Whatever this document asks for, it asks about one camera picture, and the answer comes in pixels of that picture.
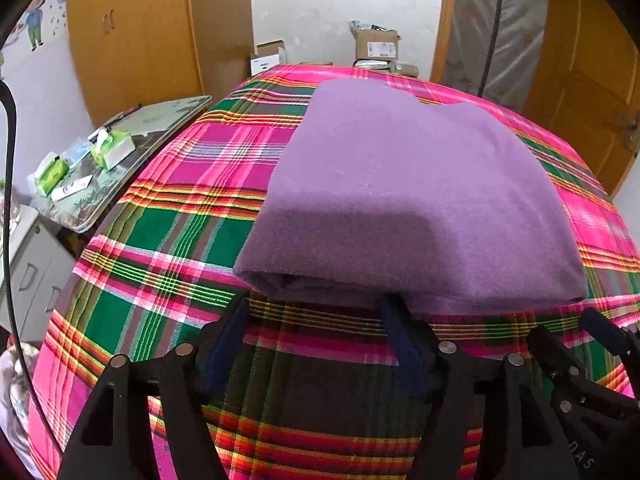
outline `cabinet door handle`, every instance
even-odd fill
[[[56,303],[58,301],[58,296],[60,295],[60,289],[56,286],[51,287],[51,295],[49,296],[49,303],[47,303],[47,307],[44,310],[45,312],[52,312],[56,307]]]
[[[27,275],[29,274],[29,270],[31,270],[31,275],[27,278]],[[22,277],[22,281],[18,286],[18,291],[27,290],[31,285],[33,285],[33,280],[35,279],[37,273],[38,273],[38,269],[36,269],[35,265],[27,264],[27,268],[24,271],[24,276]]]

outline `grey curtain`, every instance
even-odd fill
[[[476,95],[488,55],[497,0],[456,0],[446,86]],[[497,41],[482,97],[519,112],[527,100],[544,37],[548,0],[502,0]]]

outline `black cable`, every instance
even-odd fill
[[[498,39],[498,29],[500,28],[500,15],[502,13],[502,0],[496,0],[495,2],[495,15],[494,15],[494,28],[491,31],[491,38],[489,39],[489,50],[486,54],[486,61],[484,62],[484,71],[482,72],[482,79],[478,86],[478,97],[482,97],[484,93],[484,86],[486,80],[489,77],[489,69],[491,68],[491,62],[494,59],[495,41]]]
[[[22,373],[27,383],[27,389],[31,395],[33,405],[38,412],[38,416],[42,421],[47,435],[51,439],[53,447],[56,452],[62,457],[62,448],[60,443],[53,434],[51,425],[44,414],[40,400],[33,387],[31,381],[31,375],[27,368],[27,363],[24,361],[24,353],[22,352],[22,346],[20,344],[20,334],[18,333],[17,323],[15,322],[14,312],[14,298],[11,293],[11,272],[9,270],[9,236],[10,236],[10,220],[11,220],[11,187],[14,176],[14,152],[15,152],[15,128],[17,123],[16,109],[14,96],[12,96],[9,87],[0,81],[0,102],[6,110],[6,161],[4,168],[4,210],[2,212],[2,266],[4,267],[4,290],[6,291],[6,309],[9,314],[9,324],[11,325],[11,334],[14,338],[15,351],[18,354],[18,361],[22,367]]]

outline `folded purple towel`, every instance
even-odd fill
[[[488,314],[585,298],[558,193],[521,140],[471,104],[366,80],[315,91],[234,272],[275,300]]]

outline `wooden door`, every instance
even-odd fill
[[[625,127],[640,109],[638,50],[605,0],[549,0],[523,115],[569,142],[608,193],[634,153]]]
[[[84,103],[94,126],[126,108],[120,91],[118,41],[111,34],[113,0],[67,0],[71,53]]]
[[[250,76],[251,0],[189,1],[203,89],[218,101]]]
[[[114,0],[113,34],[131,106],[202,93],[188,0]]]

